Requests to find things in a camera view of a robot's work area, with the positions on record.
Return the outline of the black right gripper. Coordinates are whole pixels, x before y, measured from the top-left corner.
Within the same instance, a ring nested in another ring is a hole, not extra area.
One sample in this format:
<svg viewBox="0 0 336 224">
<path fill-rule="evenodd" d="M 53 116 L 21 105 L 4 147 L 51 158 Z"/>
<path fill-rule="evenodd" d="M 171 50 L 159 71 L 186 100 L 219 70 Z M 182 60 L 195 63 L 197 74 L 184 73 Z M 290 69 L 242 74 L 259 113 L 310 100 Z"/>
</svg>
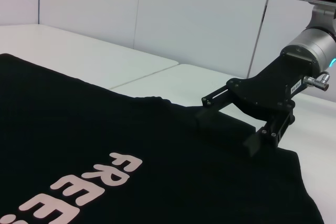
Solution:
<svg viewBox="0 0 336 224">
<path fill-rule="evenodd" d="M 230 105 L 232 93 L 233 103 L 242 112 L 266 122 L 244 141 L 249 155 L 254 156 L 264 145 L 276 148 L 294 122 L 292 98 L 303 90 L 303 78 L 316 74 L 316 59 L 283 52 L 254 77 L 232 78 L 227 86 L 202 97 L 202 109 L 196 114 L 197 127 L 204 128 L 221 109 Z"/>
</svg>

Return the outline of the black shirt with FREE print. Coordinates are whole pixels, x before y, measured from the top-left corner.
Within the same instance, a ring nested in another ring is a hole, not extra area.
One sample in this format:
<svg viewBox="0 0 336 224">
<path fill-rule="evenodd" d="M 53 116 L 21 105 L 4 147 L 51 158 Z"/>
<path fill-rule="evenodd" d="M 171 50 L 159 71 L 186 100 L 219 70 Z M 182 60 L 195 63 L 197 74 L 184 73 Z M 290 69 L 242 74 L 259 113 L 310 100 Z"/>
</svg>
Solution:
<svg viewBox="0 0 336 224">
<path fill-rule="evenodd" d="M 0 55 L 0 224 L 324 224 L 295 152 Z"/>
</svg>

